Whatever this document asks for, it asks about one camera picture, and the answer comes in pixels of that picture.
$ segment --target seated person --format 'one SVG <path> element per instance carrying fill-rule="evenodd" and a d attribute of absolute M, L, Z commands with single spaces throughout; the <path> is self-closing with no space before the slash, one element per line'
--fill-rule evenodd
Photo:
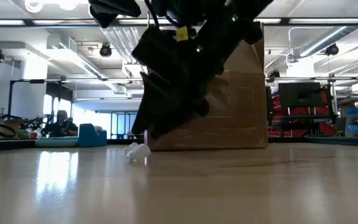
<path fill-rule="evenodd" d="M 78 127 L 68 119 L 66 111 L 58 111 L 57 122 L 47 124 L 42 132 L 49 133 L 49 137 L 77 136 Z"/>

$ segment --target cardboard box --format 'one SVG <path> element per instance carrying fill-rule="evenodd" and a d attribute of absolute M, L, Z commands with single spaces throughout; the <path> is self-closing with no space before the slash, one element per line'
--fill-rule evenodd
<path fill-rule="evenodd" d="M 267 147 L 264 78 L 263 40 L 242 42 L 209 85 L 209 115 L 147 144 L 155 151 Z"/>

